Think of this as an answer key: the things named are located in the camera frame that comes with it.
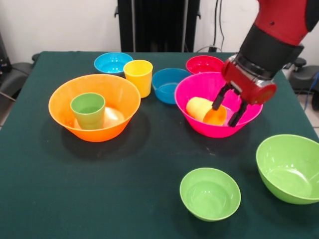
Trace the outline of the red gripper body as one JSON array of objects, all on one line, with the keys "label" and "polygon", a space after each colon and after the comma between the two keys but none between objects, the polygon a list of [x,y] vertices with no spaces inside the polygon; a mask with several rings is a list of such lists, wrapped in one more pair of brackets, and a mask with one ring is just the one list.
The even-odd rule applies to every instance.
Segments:
[{"label": "red gripper body", "polygon": [[264,104],[276,92],[272,80],[262,80],[244,70],[235,61],[236,55],[229,57],[221,70],[226,83],[237,90],[241,98],[250,105]]}]

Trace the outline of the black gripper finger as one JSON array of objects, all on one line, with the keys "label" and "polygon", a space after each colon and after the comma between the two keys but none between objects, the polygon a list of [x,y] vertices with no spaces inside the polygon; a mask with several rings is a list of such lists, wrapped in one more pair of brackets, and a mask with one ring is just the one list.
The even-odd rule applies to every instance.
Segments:
[{"label": "black gripper finger", "polygon": [[215,100],[213,101],[212,104],[212,108],[214,110],[218,110],[219,107],[221,106],[224,98],[225,98],[225,94],[231,89],[231,87],[228,84],[225,84],[219,91],[219,93],[217,94]]},{"label": "black gripper finger", "polygon": [[235,127],[237,125],[238,121],[241,119],[241,117],[245,113],[247,106],[248,106],[248,103],[246,101],[241,102],[239,110],[235,112],[230,118],[230,120],[228,121],[229,127]]}]

